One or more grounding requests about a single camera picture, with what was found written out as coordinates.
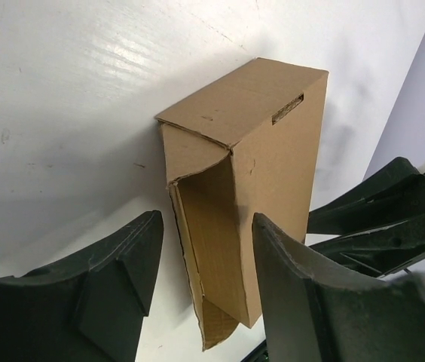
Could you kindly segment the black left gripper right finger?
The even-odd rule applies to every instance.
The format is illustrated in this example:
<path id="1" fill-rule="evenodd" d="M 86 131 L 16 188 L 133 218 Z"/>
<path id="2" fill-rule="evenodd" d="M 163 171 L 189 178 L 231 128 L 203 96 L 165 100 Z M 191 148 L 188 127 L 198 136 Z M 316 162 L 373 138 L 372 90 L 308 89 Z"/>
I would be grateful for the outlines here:
<path id="1" fill-rule="evenodd" d="M 425 273 L 362 275 L 252 221 L 255 267 L 272 361 L 425 361 Z"/>

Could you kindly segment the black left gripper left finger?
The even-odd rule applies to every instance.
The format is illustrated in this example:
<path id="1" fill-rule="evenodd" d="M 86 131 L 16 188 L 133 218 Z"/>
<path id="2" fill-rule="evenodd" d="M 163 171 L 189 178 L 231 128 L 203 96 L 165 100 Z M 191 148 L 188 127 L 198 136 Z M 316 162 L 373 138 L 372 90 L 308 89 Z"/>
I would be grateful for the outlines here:
<path id="1" fill-rule="evenodd" d="M 159 211 L 22 277 L 0 278 L 0 361 L 133 361 L 164 237 Z"/>

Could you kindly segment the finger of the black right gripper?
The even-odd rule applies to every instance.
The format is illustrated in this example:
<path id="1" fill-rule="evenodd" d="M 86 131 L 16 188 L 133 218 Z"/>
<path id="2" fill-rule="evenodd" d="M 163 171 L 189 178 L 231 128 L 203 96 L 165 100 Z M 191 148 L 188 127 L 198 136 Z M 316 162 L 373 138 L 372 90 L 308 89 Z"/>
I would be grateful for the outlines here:
<path id="1" fill-rule="evenodd" d="M 425 259 L 425 213 L 310 247 L 355 272 L 373 278 L 391 275 Z"/>
<path id="2" fill-rule="evenodd" d="M 348 234 L 425 213 L 425 173 L 409 160 L 389 164 L 327 205 L 309 213 L 312 234 Z"/>

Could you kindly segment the brown cardboard box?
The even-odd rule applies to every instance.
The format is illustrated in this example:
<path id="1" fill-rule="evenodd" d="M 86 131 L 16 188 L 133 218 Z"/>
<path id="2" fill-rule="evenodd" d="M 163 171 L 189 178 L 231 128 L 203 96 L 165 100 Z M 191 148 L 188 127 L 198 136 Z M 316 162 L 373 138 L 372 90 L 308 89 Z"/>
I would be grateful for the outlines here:
<path id="1" fill-rule="evenodd" d="M 305 238 L 328 77 L 255 58 L 157 114 L 203 350 L 261 316 L 254 215 Z"/>

